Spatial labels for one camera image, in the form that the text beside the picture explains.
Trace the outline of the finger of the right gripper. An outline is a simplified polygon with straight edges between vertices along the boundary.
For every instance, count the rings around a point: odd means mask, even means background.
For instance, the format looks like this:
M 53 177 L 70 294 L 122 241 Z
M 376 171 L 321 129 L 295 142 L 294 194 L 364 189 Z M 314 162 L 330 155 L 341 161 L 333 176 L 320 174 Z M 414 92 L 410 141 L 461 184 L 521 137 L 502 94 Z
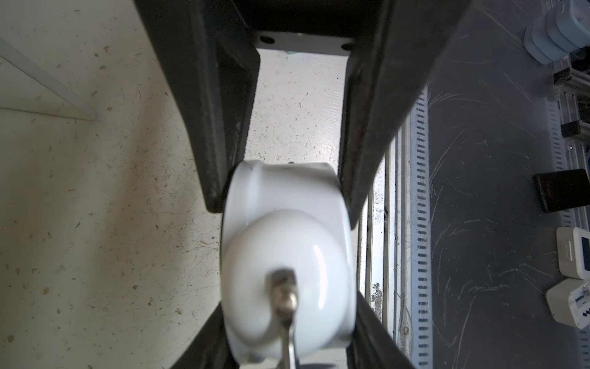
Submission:
M 468 1 L 366 1 L 347 61 L 338 178 L 350 225 L 361 216 L 378 167 L 405 122 Z
M 244 159 L 260 55 L 232 1 L 135 7 L 183 118 L 206 208 L 221 213 Z

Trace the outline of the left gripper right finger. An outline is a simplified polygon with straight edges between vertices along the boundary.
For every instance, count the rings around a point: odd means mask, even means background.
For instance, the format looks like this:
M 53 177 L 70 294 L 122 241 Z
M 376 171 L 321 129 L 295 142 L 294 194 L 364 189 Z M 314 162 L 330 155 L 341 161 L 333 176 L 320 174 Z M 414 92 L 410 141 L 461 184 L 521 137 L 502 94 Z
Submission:
M 356 324 L 346 353 L 348 368 L 414 369 L 359 292 Z

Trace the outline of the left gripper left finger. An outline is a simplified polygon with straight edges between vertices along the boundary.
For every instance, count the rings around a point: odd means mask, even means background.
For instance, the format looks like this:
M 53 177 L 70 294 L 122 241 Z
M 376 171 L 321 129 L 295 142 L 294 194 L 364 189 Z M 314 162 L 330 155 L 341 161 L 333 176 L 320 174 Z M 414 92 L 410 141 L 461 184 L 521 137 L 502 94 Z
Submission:
M 239 368 L 228 341 L 221 304 L 215 308 L 195 339 L 171 369 Z

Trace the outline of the large white twin-bell clock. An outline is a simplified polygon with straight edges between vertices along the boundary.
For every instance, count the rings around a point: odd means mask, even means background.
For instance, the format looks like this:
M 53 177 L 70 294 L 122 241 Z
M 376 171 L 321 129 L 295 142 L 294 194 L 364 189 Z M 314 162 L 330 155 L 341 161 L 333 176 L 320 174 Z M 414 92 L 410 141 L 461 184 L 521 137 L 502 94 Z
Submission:
M 239 364 L 281 358 L 270 277 L 292 270 L 300 358 L 350 344 L 356 272 L 347 207 L 327 163 L 243 161 L 230 183 L 221 232 L 221 307 Z

